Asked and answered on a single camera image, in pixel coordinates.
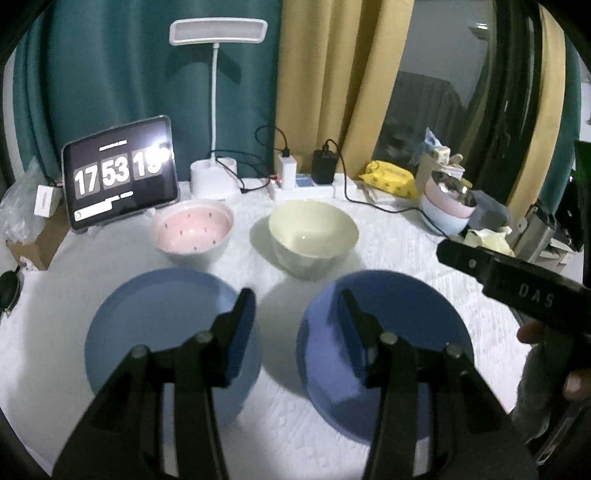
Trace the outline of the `right hand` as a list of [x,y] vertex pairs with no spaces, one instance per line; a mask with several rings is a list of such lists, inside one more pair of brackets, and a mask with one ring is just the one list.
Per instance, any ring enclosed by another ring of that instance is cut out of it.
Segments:
[[532,346],[524,364],[511,420],[525,442],[544,434],[550,423],[551,399],[558,388],[566,400],[590,400],[590,371],[577,370],[557,377],[552,373],[544,340],[546,326],[537,320],[522,325],[517,338]]

